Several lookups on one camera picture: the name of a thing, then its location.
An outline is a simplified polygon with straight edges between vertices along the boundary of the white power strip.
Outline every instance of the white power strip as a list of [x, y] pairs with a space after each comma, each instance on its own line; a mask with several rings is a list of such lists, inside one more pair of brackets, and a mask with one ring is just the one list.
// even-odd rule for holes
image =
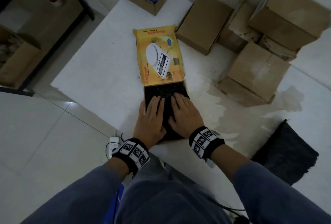
[[108, 158], [111, 158], [113, 151], [119, 147], [119, 137], [110, 137], [108, 145]]

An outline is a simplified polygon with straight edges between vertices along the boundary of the wristband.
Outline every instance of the wristband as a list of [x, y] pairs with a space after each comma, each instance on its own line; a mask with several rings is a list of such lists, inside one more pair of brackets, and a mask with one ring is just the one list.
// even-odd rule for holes
[[135, 176], [151, 159], [147, 147], [137, 138], [131, 138], [113, 151], [112, 157], [123, 160], [129, 167], [129, 173]]
[[218, 138], [207, 127], [202, 126], [195, 130], [189, 138], [190, 147], [201, 159], [210, 159], [213, 151], [222, 144], [224, 139]]

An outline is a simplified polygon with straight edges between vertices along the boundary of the floor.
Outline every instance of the floor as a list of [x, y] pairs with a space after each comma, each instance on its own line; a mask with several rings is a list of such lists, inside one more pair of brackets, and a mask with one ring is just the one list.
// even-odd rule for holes
[[50, 86], [102, 19], [86, 18], [70, 35], [31, 85], [34, 97], [0, 93], [1, 223], [20, 223], [107, 161], [114, 128]]

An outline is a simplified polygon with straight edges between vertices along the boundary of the white kitchen scale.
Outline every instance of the white kitchen scale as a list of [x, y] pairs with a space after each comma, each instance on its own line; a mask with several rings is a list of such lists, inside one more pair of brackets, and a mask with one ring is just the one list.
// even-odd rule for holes
[[155, 71], [165, 78], [171, 63], [171, 56], [167, 55], [161, 47], [155, 43], [151, 43], [146, 48], [146, 57], [148, 63], [155, 69]]

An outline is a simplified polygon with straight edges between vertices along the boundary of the person's right hand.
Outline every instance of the person's right hand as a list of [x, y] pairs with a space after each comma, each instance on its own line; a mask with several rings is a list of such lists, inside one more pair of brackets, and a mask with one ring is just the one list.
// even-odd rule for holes
[[198, 109], [189, 98], [179, 93], [175, 93], [175, 97], [176, 99], [171, 97], [171, 105], [176, 122], [170, 116], [169, 124], [176, 133], [188, 139], [195, 130], [205, 124]]

